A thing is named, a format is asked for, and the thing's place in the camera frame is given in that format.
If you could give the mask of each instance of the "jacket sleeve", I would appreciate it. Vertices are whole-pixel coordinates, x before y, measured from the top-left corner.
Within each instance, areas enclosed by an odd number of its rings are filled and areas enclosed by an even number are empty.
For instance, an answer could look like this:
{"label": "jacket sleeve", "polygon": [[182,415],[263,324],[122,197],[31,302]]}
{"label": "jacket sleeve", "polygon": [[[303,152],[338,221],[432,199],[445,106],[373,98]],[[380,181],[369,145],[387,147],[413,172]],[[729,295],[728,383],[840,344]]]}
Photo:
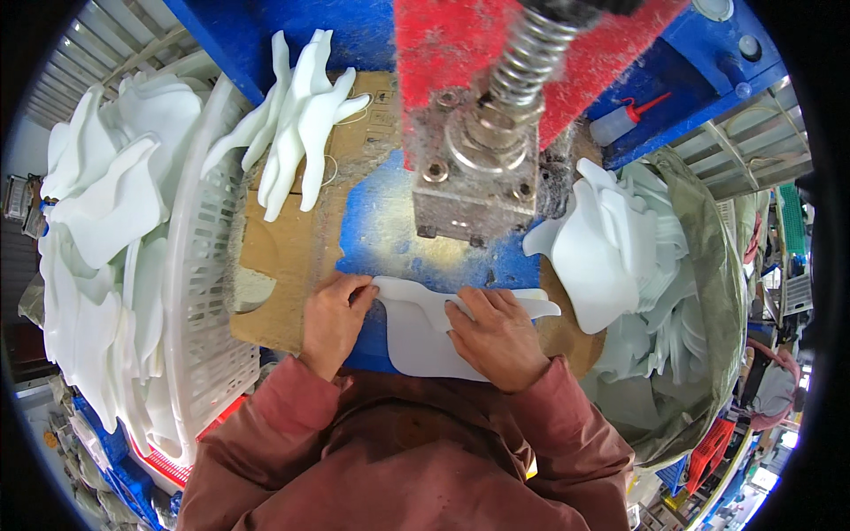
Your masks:
{"label": "jacket sleeve", "polygon": [[319,432],[340,390],[287,356],[222,426],[198,444],[178,529],[232,529],[319,461]]}
{"label": "jacket sleeve", "polygon": [[626,479],[634,452],[555,358],[540,380],[508,401],[535,451],[529,488],[576,509],[590,529],[629,529]]}

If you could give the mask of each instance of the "hand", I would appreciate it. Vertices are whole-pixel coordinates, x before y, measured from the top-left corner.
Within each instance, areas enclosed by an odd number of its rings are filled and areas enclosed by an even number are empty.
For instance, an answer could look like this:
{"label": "hand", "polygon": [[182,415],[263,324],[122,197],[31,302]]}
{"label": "hand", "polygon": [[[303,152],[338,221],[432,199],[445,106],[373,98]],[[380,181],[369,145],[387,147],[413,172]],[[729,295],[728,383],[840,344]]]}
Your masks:
{"label": "hand", "polygon": [[537,341],[528,313],[510,290],[477,290],[468,286],[457,295],[473,313],[445,303],[451,342],[461,358],[505,393],[518,393],[546,371],[549,359]]}
{"label": "hand", "polygon": [[304,339],[298,357],[316,375],[331,381],[351,354],[363,318],[377,295],[368,274],[334,271],[304,304]]}

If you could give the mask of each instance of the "blue machine frame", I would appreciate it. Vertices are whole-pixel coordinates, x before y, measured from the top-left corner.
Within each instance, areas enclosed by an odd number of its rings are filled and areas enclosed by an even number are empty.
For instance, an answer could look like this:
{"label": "blue machine frame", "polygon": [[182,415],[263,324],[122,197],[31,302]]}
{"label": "blue machine frame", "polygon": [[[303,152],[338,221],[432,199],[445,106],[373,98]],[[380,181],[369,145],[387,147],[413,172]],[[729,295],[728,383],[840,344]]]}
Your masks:
{"label": "blue machine frame", "polygon": [[[391,0],[165,0],[197,42],[245,96],[258,105],[271,87],[272,34],[282,29],[294,66],[313,29],[333,29],[328,68],[394,70]],[[753,36],[762,56],[741,57],[738,41]],[[688,6],[587,111],[595,120],[633,97],[640,105],[665,92],[672,96],[643,115],[637,127],[604,150],[604,165],[622,167],[737,105],[741,99],[718,67],[723,57],[738,65],[737,78],[752,94],[787,75],[779,51],[743,0],[729,20],[715,22]]]}

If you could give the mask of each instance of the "right hand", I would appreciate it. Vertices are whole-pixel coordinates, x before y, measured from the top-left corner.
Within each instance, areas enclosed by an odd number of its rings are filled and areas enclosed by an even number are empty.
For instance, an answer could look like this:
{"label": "right hand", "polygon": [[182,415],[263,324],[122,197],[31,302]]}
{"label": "right hand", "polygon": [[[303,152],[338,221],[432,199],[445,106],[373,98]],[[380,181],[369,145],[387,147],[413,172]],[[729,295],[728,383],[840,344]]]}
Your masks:
{"label": "right hand", "polygon": [[457,295],[473,313],[472,320],[453,302],[445,303],[451,342],[461,358],[504,393],[519,393],[536,382],[549,366],[531,318],[510,290],[468,286]]}

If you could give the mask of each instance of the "shelf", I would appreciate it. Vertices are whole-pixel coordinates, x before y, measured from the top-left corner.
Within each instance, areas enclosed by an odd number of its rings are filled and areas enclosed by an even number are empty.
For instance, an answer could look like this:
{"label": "shelf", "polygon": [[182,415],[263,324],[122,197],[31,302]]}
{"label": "shelf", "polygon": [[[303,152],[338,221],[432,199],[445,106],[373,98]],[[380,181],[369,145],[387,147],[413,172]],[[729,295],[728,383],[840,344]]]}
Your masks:
{"label": "shelf", "polygon": [[740,446],[738,447],[738,452],[735,453],[732,458],[732,462],[729,463],[729,468],[726,469],[726,473],[723,474],[723,477],[720,480],[720,484],[717,485],[717,488],[714,489],[714,492],[711,493],[708,500],[705,502],[705,505],[702,506],[700,512],[696,515],[696,517],[691,520],[691,523],[686,527],[685,531],[691,531],[692,529],[697,529],[702,521],[706,518],[706,515],[717,503],[717,500],[723,495],[723,491],[729,486],[729,483],[732,482],[732,478],[735,473],[740,468],[741,462],[749,455],[750,445],[752,443],[752,430],[747,428],[746,435],[744,436],[744,440],[741,441]]}

